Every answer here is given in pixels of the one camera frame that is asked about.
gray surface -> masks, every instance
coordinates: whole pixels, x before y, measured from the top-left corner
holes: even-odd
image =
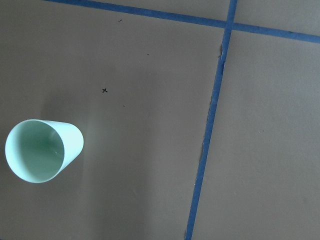
[[[0,238],[183,239],[223,29],[44,1],[0,20]],[[30,118],[84,135],[47,183],[5,161]]]
[[[194,240],[319,239],[319,55],[232,32]]]
[[[99,2],[227,20],[229,1],[225,0],[101,0]]]
[[[234,21],[320,35],[318,0],[239,0]]]

cup opening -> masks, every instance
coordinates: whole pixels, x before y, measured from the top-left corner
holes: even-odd
[[[5,155],[18,177],[31,183],[43,183],[59,173],[65,149],[61,137],[51,126],[30,119],[11,130]]]

blue line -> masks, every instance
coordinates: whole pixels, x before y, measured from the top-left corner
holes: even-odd
[[[235,19],[236,8],[237,8],[237,0],[230,0],[227,21],[225,24],[225,29],[224,29],[223,39],[222,39],[222,54],[221,54],[221,57],[219,58],[219,62],[218,62],[218,66],[215,74],[214,86],[213,86],[213,91],[211,96],[211,103],[209,107],[208,117],[207,117],[206,126],[205,126],[204,139],[202,144],[202,155],[201,155],[201,159],[198,166],[198,172],[196,175],[191,208],[189,213],[189,219],[186,227],[185,240],[191,240],[193,231],[194,231],[196,214],[198,210],[198,204],[199,204],[200,193],[201,193],[201,187],[202,187],[204,174],[205,174],[210,140],[211,140],[212,130],[214,127],[214,120],[215,120],[217,104],[218,104],[218,99],[219,99],[219,94],[221,89],[221,83],[222,83],[223,74],[224,74],[224,67],[225,67],[225,62],[227,58],[232,27]]]
[[[217,28],[224,28],[226,25],[225,21],[220,21],[215,19],[189,16],[189,15],[157,11],[157,10],[150,10],[150,9],[138,8],[133,6],[116,5],[116,4],[91,1],[91,0],[45,0],[45,1],[62,3],[62,4],[70,4],[70,5],[76,5],[76,6],[88,7],[88,8],[94,8],[94,9],[109,10],[114,12],[134,14],[134,15],[140,15],[140,16],[146,16],[146,17],[152,17],[152,18],[158,18],[158,19],[173,20],[173,21],[190,23],[190,24],[205,25],[205,26],[211,26],[211,27],[217,27]]]
[[[232,29],[243,31],[243,32],[264,34],[264,35],[270,35],[270,36],[275,36],[280,38],[301,40],[305,42],[320,44],[320,36],[304,34],[300,32],[285,31],[285,30],[279,30],[279,29],[262,27],[262,26],[247,25],[242,23],[234,23]]]

plastic cup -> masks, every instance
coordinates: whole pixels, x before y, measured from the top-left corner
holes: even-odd
[[[28,119],[10,131],[5,156],[19,178],[44,183],[71,163],[83,146],[81,131],[70,123]]]

